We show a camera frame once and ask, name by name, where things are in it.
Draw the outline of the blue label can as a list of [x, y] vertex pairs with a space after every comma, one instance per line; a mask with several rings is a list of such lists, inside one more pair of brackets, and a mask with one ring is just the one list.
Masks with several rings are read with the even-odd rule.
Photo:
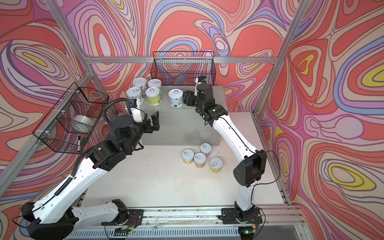
[[171, 89], [168, 93], [170, 98], [170, 105], [173, 108], [179, 108], [183, 105], [184, 92], [180, 89]]

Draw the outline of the teal label can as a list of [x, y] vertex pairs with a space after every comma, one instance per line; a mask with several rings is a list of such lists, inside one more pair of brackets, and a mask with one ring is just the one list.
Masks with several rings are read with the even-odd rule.
[[126, 95], [129, 99], [136, 99], [139, 106], [145, 101], [142, 89], [139, 87], [129, 88], [126, 91]]

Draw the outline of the light blue can front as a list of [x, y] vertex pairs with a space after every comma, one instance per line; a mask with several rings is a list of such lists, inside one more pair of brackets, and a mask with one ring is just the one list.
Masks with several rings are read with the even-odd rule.
[[152, 79], [148, 81], [148, 87], [149, 88], [158, 88], [159, 90], [162, 89], [162, 82], [158, 79]]

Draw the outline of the pink label can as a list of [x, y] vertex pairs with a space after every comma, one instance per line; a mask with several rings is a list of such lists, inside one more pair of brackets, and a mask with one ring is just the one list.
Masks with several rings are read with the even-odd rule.
[[133, 86], [140, 88], [144, 93], [148, 87], [146, 78], [136, 78], [133, 80]]

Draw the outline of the yellow green label can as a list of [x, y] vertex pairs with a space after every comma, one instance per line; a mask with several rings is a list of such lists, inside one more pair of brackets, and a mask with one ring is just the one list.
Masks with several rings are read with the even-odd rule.
[[191, 149], [185, 149], [182, 153], [182, 160], [185, 164], [189, 165], [194, 162], [195, 153]]

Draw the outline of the orange label can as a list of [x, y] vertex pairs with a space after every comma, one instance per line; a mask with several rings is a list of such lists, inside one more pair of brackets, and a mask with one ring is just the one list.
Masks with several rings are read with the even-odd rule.
[[206, 165], [207, 157], [204, 153], [194, 155], [194, 164], [197, 168], [203, 168]]

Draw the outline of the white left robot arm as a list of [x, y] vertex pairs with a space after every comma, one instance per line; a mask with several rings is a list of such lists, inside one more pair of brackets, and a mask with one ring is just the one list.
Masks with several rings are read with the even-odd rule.
[[75, 162], [70, 175], [44, 198], [21, 207], [23, 219], [30, 224], [27, 231], [34, 240], [63, 240], [72, 231], [100, 223], [122, 225], [130, 217], [130, 212], [120, 199], [106, 204], [74, 208], [73, 202], [93, 183], [111, 171], [126, 156], [142, 150], [143, 134], [151, 134], [160, 129], [159, 112], [149, 119], [136, 122], [132, 115], [125, 114], [108, 120], [105, 139], [85, 150]]

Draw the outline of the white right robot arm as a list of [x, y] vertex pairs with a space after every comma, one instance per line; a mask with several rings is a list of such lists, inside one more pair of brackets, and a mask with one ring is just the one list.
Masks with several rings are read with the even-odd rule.
[[234, 205], [234, 217], [225, 217], [224, 222], [247, 222], [256, 210], [253, 204], [253, 193], [256, 183], [261, 180], [267, 163], [267, 153], [257, 150], [238, 130], [227, 110], [216, 104], [213, 87], [210, 84], [198, 83], [195, 91], [187, 91], [184, 99], [187, 106], [195, 107], [196, 112], [206, 124], [215, 129], [229, 145], [238, 161], [233, 174], [238, 182], [239, 193]]

